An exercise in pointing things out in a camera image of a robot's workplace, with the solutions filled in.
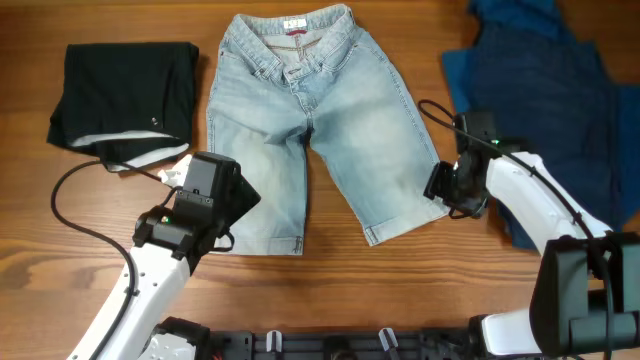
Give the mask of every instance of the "dark blue cloth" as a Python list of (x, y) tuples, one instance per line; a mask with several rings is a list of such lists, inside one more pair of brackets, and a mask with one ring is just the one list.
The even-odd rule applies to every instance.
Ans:
[[(552, 0), (472, 0), (476, 45), (443, 55), (457, 112), (494, 112), (501, 136), (525, 137), (554, 178), (615, 229), (640, 205), (640, 87), (611, 82), (592, 43), (577, 43)], [(513, 245), (532, 248), (504, 207)]]

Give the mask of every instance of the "belt loop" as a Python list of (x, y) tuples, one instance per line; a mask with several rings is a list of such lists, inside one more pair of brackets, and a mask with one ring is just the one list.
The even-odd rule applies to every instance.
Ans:
[(266, 80), (271, 76), (273, 69), (275, 69), (279, 64), (280, 64), (280, 60), (276, 59), (269, 66), (261, 67), (260, 69), (258, 69), (257, 72), (259, 73), (262, 79)]

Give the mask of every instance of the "wood grain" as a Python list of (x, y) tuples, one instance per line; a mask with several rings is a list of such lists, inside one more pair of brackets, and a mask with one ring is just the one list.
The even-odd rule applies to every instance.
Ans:
[[(45, 143), (62, 90), (69, 43), (191, 41), (200, 48), (194, 150), (206, 149), (205, 106), (222, 35), (236, 13), (293, 15), (320, 1), (2, 0), (0, 4), (0, 358), (66, 357), (122, 267), (109, 246), (57, 223), (49, 210), (60, 175), (86, 157)], [(443, 51), (477, 31), (466, 0), (359, 1), (356, 21), (378, 41), (414, 99), (450, 104)], [(580, 39), (593, 38), (616, 81), (640, 83), (640, 3), (562, 1)], [(447, 130), (427, 127), (441, 158), (455, 159)], [(309, 151), (310, 210), (303, 257), (208, 256), (170, 313), (213, 329), (289, 331), (463, 325), (470, 316), (528, 305), (536, 255), (511, 248), (495, 216), (442, 219), (380, 246)], [(60, 209), (125, 246), (138, 215), (165, 189), (100, 168), (72, 177)], [(628, 225), (640, 230), (640, 218)], [(618, 358), (640, 356), (616, 353)]]

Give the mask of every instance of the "light blue denim shorts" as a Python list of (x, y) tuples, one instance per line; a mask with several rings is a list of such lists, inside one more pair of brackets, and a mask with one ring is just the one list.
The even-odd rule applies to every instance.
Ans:
[[(303, 31), (287, 35), (294, 30)], [(306, 141), (369, 245), (447, 213), (422, 195), (439, 160), (415, 104), (347, 6), (272, 19), (237, 15), (218, 56), (208, 150), (234, 158), (262, 197), (231, 228), (232, 253), (302, 254)]]

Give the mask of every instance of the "wire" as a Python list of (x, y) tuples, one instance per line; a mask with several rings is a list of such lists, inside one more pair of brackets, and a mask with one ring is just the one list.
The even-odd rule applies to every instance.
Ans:
[(158, 206), (162, 206), (162, 207), (167, 206), (173, 194), (175, 194), (176, 191), (178, 190), (182, 190), (182, 186), (174, 186), (173, 188), (171, 188), (171, 191), (169, 191), (169, 194), (167, 194), (167, 197)]
[(538, 180), (540, 180), (540, 182), (542, 182), (552, 193), (554, 196), (556, 196), (558, 198), (558, 200), (562, 203), (562, 205), (567, 209), (567, 211), (569, 212), (569, 214), (571, 214), (571, 217), (573, 218), (573, 221), (578, 224), (578, 226), (580, 227), (580, 229), (582, 229), (582, 232), (585, 234), (585, 236), (587, 237), (587, 249), (589, 252), (589, 255), (593, 258), (593, 260), (596, 262), (596, 266), (598, 267), (598, 270), (600, 271), (600, 276), (602, 277), (602, 281), (604, 282), (604, 287), (606, 289), (606, 293), (607, 293), (607, 315), (606, 315), (606, 323), (607, 323), (607, 330), (606, 330), (606, 342), (607, 342), (607, 349), (605, 351), (605, 359), (609, 360), (611, 359), (611, 349), (613, 348), (613, 339), (612, 339), (612, 334), (613, 334), (613, 291), (611, 289), (611, 277), (609, 274), (609, 271), (607, 269), (607, 264), (604, 261), (604, 258), (602, 257), (602, 254), (598, 253), (598, 249), (595, 243), (595, 239), (593, 237), (593, 234), (591, 233), (591, 230), (589, 230), (589, 228), (587, 227), (587, 224), (584, 222), (584, 220), (582, 219), (582, 215), (577, 212), (573, 206), (571, 206), (571, 204), (567, 201), (567, 199), (560, 193), (560, 191), (553, 186), (553, 184), (551, 184), (551, 182), (549, 182), (549, 180), (547, 180), (544, 176), (542, 176), (533, 166), (530, 166), (529, 164), (525, 163), (524, 161), (520, 160), (518, 157), (507, 153), (505, 151), (503, 151), (502, 149), (498, 148), (497, 146), (488, 143), (482, 139), (479, 139), (473, 135), (470, 135), (469, 133), (467, 133), (466, 131), (460, 130), (458, 128), (456, 128), (455, 126), (446, 123), (442, 120), (440, 120), (439, 118), (437, 118), (436, 116), (434, 116), (433, 114), (431, 114), (429, 111), (427, 111), (423, 105), (424, 104), (428, 104), (428, 105), (432, 105), (434, 107), (436, 107), (438, 110), (442, 111), (444, 114), (446, 114), (451, 120), (454, 120), (454, 116), (453, 114), (451, 114), (447, 109), (445, 109), (442, 105), (438, 104), (435, 101), (432, 100), (420, 100), (418, 101), (418, 109), (420, 110), (421, 113), (423, 113), (426, 117), (428, 117), (429, 119), (435, 121), (436, 123), (446, 127), (449, 130), (454, 131), (457, 134), (460, 134), (462, 136), (465, 136), (479, 144), (482, 144), (483, 146), (495, 151), (496, 153), (505, 156), (509, 159), (511, 159), (513, 162), (515, 162), (516, 164), (520, 165), (521, 167), (523, 167), (524, 169), (526, 169), (527, 171), (529, 171), (531, 173), (531, 175), (535, 176), (538, 178)]
[[(122, 245), (120, 245), (118, 242), (116, 242), (115, 240), (111, 239), (110, 237), (103, 235), (97, 231), (88, 229), (86, 227), (80, 226), (78, 224), (75, 224), (69, 220), (67, 220), (65, 217), (63, 217), (60, 212), (58, 211), (58, 206), (56, 204), (56, 198), (58, 195), (58, 191), (60, 190), (60, 186), (62, 186), (62, 183), (64, 183), (65, 180), (67, 180), (71, 175), (73, 175), (74, 173), (76, 173), (77, 171), (84, 169), (86, 167), (92, 166), (92, 165), (98, 165), (98, 164), (103, 164), (100, 160), (93, 160), (93, 161), (88, 161), (86, 163), (80, 164), (74, 168), (72, 168), (71, 170), (67, 171), (64, 175), (62, 175), (62, 177), (60, 178), (60, 180), (58, 180), (58, 182), (56, 183), (56, 185), (53, 187), (53, 191), (51, 191), (51, 211), (53, 212), (53, 215), (56, 217), (56, 219), (58, 219), (58, 221), (60, 221), (61, 223), (63, 223), (64, 225), (80, 231), (82, 233), (85, 233), (87, 235), (93, 236), (99, 240), (102, 240), (104, 242), (106, 242), (107, 244), (113, 246), (116, 250), (118, 250), (118, 252), (122, 255), (122, 257), (124, 258), (124, 260), (127, 263), (127, 268), (129, 270), (129, 287), (128, 287), (128, 291), (125, 295), (124, 301), (122, 302), (122, 305), (120, 306), (120, 310), (118, 311), (118, 314), (116, 315), (115, 319), (113, 320), (113, 323), (111, 324), (111, 326), (109, 327), (109, 329), (107, 330), (106, 334), (104, 335), (104, 337), (102, 338), (102, 340), (100, 341), (100, 343), (98, 344), (98, 346), (96, 347), (96, 349), (93, 352), (93, 355), (91, 355), (91, 360), (95, 360), (98, 358), (98, 356), (100, 355), (100, 353), (102, 352), (102, 350), (104, 349), (104, 347), (107, 345), (107, 343), (109, 342), (109, 339), (111, 338), (111, 336), (113, 335), (113, 333), (115, 332), (115, 330), (118, 328), (118, 325), (120, 324), (120, 321), (122, 320), (122, 318), (124, 317), (124, 314), (127, 311), (127, 308), (129, 307), (129, 304), (131, 303), (131, 299), (136, 291), (136, 278), (137, 278), (137, 274), (135, 271), (135, 265), (133, 262), (133, 259), (131, 258), (131, 255), (127, 252), (127, 250), (125, 250), (124, 247), (122, 247)], [(115, 165), (120, 165), (120, 166), (124, 166), (129, 170), (132, 170), (138, 174), (144, 175), (150, 179), (156, 180), (161, 182), (161, 179), (158, 176), (149, 174), (148, 172), (144, 171), (144, 170), (140, 170), (136, 167), (133, 167), (131, 165), (125, 164), (125, 163), (113, 163)], [(169, 199), (171, 198), (171, 195), (173, 195), (173, 193), (175, 193), (177, 189), (173, 188), (171, 189), (171, 191), (169, 192), (169, 196), (167, 197), (167, 199), (165, 200), (165, 202), (163, 202), (163, 204), (166, 205), (166, 202), (169, 201)]]
[(229, 238), (229, 241), (231, 241), (231, 245), (228, 247), (214, 247), (213, 249), (211, 249), (211, 251), (213, 252), (229, 252), (231, 250), (233, 250), (233, 245), (236, 243), (236, 239), (233, 237), (233, 235), (231, 235), (231, 233), (229, 231), (227, 231), (226, 233), (227, 237)]
[[(451, 210), (449, 210), (449, 217), (452, 218), (453, 220), (460, 220), (468, 217), (480, 217), (482, 210), (487, 206), (487, 201), (489, 201), (489, 197), (486, 195), (483, 195), (482, 202), (472, 212), (460, 211), (452, 206)], [(454, 215), (456, 210), (460, 211), (459, 215)]]

